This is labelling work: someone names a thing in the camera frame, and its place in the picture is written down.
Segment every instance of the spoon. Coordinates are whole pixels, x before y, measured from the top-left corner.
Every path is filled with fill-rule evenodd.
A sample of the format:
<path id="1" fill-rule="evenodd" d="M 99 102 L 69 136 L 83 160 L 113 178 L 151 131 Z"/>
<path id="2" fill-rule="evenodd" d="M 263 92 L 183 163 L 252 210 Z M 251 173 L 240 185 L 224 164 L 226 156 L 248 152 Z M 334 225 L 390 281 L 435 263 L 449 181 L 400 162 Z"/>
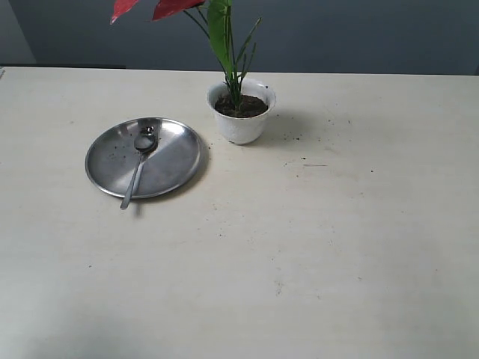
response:
<path id="1" fill-rule="evenodd" d="M 120 208 L 126 209 L 129 205 L 129 201 L 132 198 L 133 189 L 135 188 L 136 182 L 136 173 L 138 172 L 138 167 L 140 167 L 141 162 L 145 159 L 146 155 L 153 151 L 158 144 L 154 133 L 153 127 L 146 127 L 140 130 L 140 133 L 135 138 L 135 148 L 140 152 L 140 158 L 138 159 L 138 163 L 136 164 L 135 170 L 133 171 L 132 180 L 129 182 L 128 189 L 126 190 L 125 197 L 121 201 Z"/>

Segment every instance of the gray wall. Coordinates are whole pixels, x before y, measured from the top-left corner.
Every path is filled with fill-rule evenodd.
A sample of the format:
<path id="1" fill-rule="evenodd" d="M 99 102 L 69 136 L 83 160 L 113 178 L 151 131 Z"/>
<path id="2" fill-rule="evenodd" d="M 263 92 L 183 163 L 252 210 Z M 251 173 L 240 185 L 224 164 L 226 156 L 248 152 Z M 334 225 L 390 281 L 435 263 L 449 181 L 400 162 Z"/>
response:
<path id="1" fill-rule="evenodd" d="M 33 64 L 22 29 L 8 0 L 0 0 L 0 64 Z"/>
<path id="2" fill-rule="evenodd" d="M 42 64 L 217 70 L 183 14 L 148 22 L 142 0 L 113 26 L 114 0 L 10 0 Z M 236 0 L 241 37 L 261 15 L 255 71 L 473 74 L 479 0 Z"/>

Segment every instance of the flower pot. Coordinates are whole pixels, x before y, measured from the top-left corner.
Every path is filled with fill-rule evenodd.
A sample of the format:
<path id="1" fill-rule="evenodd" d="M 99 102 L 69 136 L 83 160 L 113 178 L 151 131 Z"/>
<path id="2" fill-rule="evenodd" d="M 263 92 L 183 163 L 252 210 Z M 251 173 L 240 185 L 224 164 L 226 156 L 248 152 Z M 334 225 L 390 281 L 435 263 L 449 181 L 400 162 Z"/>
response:
<path id="1" fill-rule="evenodd" d="M 266 127 L 266 119 L 276 104 L 275 92 L 269 87 L 253 79 L 244 79 L 241 93 L 262 99 L 268 109 L 266 112 L 250 118 L 235 118 L 220 114 L 215 104 L 220 96 L 228 93 L 226 84 L 222 82 L 212 86 L 207 93 L 208 105 L 213 110 L 219 132 L 233 144 L 249 144 L 259 138 Z"/>

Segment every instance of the red leaf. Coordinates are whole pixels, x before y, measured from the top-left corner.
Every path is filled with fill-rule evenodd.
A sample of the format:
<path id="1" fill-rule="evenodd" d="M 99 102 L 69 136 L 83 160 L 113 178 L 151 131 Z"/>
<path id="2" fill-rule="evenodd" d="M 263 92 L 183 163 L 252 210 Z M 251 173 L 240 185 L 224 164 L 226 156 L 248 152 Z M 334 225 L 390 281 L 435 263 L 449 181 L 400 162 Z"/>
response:
<path id="1" fill-rule="evenodd" d="M 112 20 L 110 21 L 110 24 L 115 22 L 115 20 L 124 13 L 130 11 L 131 8 L 135 6 L 138 1 L 139 0 L 116 0 L 115 5 L 113 6 L 113 16 Z"/>
<path id="2" fill-rule="evenodd" d="M 155 8 L 153 21 L 163 19 L 203 3 L 204 0 L 161 0 Z"/>

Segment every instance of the plate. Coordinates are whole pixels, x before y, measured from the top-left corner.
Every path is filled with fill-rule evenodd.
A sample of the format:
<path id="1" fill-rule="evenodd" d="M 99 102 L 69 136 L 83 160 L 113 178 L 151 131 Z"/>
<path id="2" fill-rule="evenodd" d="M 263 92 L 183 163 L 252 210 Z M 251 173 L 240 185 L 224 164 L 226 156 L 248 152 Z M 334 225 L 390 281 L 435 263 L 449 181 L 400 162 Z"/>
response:
<path id="1" fill-rule="evenodd" d="M 174 120 L 146 117 L 112 127 L 91 145 L 85 170 L 96 187 L 112 196 L 124 197 L 140 156 L 133 142 L 140 129 L 148 126 L 155 129 L 158 147 L 140 165 L 141 177 L 132 199 L 173 191 L 196 174 L 202 157 L 198 134 Z"/>

